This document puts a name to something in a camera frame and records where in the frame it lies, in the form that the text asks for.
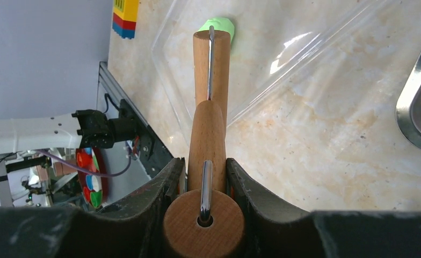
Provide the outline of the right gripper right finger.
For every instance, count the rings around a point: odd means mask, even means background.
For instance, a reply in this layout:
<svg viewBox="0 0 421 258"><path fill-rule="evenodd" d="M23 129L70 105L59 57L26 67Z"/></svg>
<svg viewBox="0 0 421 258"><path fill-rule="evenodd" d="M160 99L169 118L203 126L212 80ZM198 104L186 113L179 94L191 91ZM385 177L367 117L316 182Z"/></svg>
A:
<svg viewBox="0 0 421 258"><path fill-rule="evenodd" d="M241 257L421 257L421 212L305 211L256 182L233 158L229 184L245 218Z"/></svg>

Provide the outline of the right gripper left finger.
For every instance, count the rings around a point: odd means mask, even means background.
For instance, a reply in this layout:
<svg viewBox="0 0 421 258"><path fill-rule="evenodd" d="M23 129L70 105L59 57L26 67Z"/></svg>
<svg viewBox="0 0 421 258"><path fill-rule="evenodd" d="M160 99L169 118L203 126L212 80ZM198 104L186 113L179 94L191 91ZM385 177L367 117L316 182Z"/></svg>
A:
<svg viewBox="0 0 421 258"><path fill-rule="evenodd" d="M0 257L155 257L166 208L185 160L99 212L76 207L0 207Z"/></svg>

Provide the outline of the wooden double-ended roller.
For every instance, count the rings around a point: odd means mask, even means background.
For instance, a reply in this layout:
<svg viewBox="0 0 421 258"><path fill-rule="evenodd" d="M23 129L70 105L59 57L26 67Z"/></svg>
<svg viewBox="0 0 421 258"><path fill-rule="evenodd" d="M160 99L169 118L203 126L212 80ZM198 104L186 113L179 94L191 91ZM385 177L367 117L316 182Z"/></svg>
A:
<svg viewBox="0 0 421 258"><path fill-rule="evenodd" d="M164 215L166 257L235 257L244 240L243 212L227 194L230 47L230 34L214 26L193 35L196 107L187 189Z"/></svg>

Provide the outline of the clear plastic tray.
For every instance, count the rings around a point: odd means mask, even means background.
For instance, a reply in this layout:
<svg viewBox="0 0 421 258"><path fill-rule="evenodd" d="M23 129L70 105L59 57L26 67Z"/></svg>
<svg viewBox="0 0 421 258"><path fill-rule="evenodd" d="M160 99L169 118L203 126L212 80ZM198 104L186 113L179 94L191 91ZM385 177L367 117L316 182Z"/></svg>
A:
<svg viewBox="0 0 421 258"><path fill-rule="evenodd" d="M186 140L195 112L192 37L214 17L235 25L228 125L286 83L312 96L366 92L391 74L396 52L421 43L421 1L173 1L152 55Z"/></svg>

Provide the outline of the green dough lump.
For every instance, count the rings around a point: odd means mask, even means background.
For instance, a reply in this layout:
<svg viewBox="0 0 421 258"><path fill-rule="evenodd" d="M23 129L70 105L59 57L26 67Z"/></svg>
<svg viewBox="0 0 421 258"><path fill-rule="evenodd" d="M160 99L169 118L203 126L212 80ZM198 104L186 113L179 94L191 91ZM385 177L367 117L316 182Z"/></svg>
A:
<svg viewBox="0 0 421 258"><path fill-rule="evenodd" d="M233 37L235 34L235 25L229 18L225 17L214 17L208 19L201 28L198 29L198 32L208 30L211 26L214 27L215 30L225 31L230 35L230 42L233 42Z"/></svg>

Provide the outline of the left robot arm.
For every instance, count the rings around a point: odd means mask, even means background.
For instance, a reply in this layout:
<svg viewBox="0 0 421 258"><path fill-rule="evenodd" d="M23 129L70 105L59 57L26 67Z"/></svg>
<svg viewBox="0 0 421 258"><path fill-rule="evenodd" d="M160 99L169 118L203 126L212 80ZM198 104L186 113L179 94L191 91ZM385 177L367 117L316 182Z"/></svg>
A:
<svg viewBox="0 0 421 258"><path fill-rule="evenodd" d="M46 118L0 120L0 155L46 148L112 148L132 140L136 122L129 118L108 119L97 110Z"/></svg>

